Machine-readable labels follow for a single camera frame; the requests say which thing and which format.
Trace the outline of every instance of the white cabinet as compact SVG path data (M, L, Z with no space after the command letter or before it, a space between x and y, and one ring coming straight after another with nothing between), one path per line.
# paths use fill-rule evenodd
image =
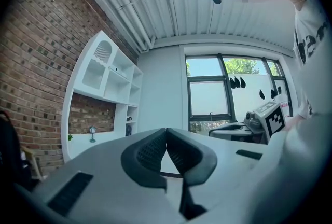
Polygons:
M110 136L112 140L124 137L127 125L131 126L132 134L137 132L142 78L143 73L103 31L88 41L72 72L62 109L61 142L65 162L71 159L67 136L73 93L117 104L112 132L116 136ZM88 146L80 140L82 149L94 146L86 141Z

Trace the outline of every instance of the window frame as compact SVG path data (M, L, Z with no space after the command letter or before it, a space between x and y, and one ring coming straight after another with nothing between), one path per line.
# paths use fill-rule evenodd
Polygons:
M190 131L190 122L199 122L199 121L224 121L228 120L230 123L237 122L235 118L235 107L234 107L234 100L233 100L233 93L230 87L230 80L228 76L228 72L225 67L224 58L239 58L239 59L253 59L259 60L263 62L264 68L269 76L270 82L275 92L278 93L275 81L282 80L285 83L287 98L288 98L288 105L289 105L289 115L293 116L293 107L292 107L292 99L290 96L287 80L284 74L284 71L281 67L281 64L278 60L266 59L265 57L253 57L248 55L222 55L219 54L207 54L207 55L185 55L185 61L187 62L188 59L199 59L199 58L217 58L222 75L220 76L188 76L187 68L186 68L186 76L187 76L187 88L188 88L188 130ZM273 76L271 69L268 65L268 62L273 62L276 64L277 69L281 76ZM222 81L225 87L225 95L227 100L227 114L217 114L217 115L192 115L191 111L191 90L190 90L190 83L192 82L211 82L211 81Z

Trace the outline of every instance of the black slot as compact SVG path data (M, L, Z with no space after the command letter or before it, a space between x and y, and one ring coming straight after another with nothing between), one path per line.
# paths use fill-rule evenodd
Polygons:
M247 158L251 158L254 160L260 160L261 156L263 156L263 154L261 154L261 153L251 152L251 151L247 151L247 150L243 150L243 149L238 150L236 152L236 154L247 157Z
M77 173L48 203L48 206L62 216L66 216L83 193L93 176Z

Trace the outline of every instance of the white shirt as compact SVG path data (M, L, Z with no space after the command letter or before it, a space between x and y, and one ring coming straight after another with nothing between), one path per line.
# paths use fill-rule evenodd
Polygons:
M295 8L294 52L300 67L324 44L324 36L331 33L329 20L319 0L306 0L300 11ZM299 114L305 119L315 112L302 91Z

